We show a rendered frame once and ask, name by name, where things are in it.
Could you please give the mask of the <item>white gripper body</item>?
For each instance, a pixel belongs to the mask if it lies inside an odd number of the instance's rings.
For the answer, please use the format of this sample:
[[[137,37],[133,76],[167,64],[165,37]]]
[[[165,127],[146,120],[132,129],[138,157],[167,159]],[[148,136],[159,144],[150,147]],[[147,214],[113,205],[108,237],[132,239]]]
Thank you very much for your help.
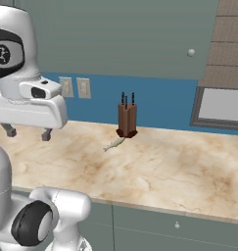
[[[0,124],[62,128],[67,121],[67,106],[61,95],[17,101],[4,98],[0,92]]]

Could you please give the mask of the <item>grey-green base cabinet front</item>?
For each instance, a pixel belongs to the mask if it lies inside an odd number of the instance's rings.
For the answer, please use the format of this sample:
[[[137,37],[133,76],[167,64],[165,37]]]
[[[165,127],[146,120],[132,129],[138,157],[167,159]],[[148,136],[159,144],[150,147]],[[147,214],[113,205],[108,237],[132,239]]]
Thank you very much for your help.
[[[79,223],[93,251],[114,251],[112,206],[93,203],[90,215]]]

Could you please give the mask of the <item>small silver fish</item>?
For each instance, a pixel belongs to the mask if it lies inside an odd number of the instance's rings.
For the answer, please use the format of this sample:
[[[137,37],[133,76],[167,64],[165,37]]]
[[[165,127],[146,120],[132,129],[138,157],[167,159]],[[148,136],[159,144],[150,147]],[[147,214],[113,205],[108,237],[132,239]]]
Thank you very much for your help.
[[[120,144],[122,144],[125,141],[124,137],[120,137],[116,139],[115,141],[111,142],[108,146],[104,147],[103,150],[106,152],[111,148],[118,147]]]

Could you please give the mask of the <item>brown wooden knife block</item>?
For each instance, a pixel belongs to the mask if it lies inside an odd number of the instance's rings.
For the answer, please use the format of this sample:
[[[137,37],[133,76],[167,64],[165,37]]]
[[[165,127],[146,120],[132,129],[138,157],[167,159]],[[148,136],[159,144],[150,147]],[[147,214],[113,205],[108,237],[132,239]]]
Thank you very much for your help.
[[[137,134],[136,129],[137,106],[119,104],[119,137],[132,138]]]

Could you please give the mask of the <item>grey-green drawer front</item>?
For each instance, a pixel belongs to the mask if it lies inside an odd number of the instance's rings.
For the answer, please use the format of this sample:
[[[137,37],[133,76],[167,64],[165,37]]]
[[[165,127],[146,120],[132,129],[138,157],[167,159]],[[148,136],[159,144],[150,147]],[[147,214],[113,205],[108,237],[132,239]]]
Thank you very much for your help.
[[[116,251],[238,251],[238,225],[119,206],[113,216]]]

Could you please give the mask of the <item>beige wall switch plate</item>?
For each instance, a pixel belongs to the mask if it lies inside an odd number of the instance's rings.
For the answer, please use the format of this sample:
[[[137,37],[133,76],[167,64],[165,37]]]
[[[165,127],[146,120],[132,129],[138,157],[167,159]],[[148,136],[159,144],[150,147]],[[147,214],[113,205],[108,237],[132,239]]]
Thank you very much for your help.
[[[67,76],[60,76],[60,84],[62,86],[62,95],[64,97],[73,97],[71,78]]]

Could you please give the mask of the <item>beige wall outlet plate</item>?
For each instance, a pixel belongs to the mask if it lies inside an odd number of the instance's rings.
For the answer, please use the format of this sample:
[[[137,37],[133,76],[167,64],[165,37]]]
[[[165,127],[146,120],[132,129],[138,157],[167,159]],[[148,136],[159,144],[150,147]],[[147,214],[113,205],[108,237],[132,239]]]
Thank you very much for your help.
[[[91,98],[90,79],[78,77],[76,79],[76,82],[77,82],[78,97],[83,99],[90,99]]]

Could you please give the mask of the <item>grey-green wall cabinet door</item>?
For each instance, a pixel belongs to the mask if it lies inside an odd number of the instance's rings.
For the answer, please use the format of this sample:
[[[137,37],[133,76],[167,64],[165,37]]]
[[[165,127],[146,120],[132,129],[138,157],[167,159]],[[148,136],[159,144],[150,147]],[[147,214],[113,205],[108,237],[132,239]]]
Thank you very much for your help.
[[[44,72],[204,76],[218,0],[14,1],[32,17]]]

